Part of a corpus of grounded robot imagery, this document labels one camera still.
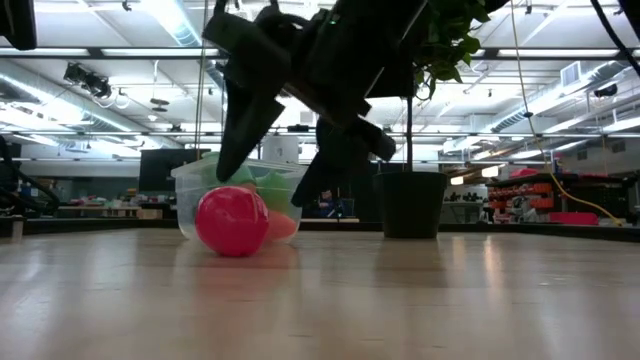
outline red ball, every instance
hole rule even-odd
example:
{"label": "red ball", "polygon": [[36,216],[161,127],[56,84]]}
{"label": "red ball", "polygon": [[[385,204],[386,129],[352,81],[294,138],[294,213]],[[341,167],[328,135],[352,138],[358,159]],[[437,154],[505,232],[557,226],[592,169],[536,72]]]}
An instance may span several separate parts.
{"label": "red ball", "polygon": [[200,240],[222,256],[255,254],[269,228],[262,198],[239,186],[223,186],[206,193],[198,204],[195,221]]}

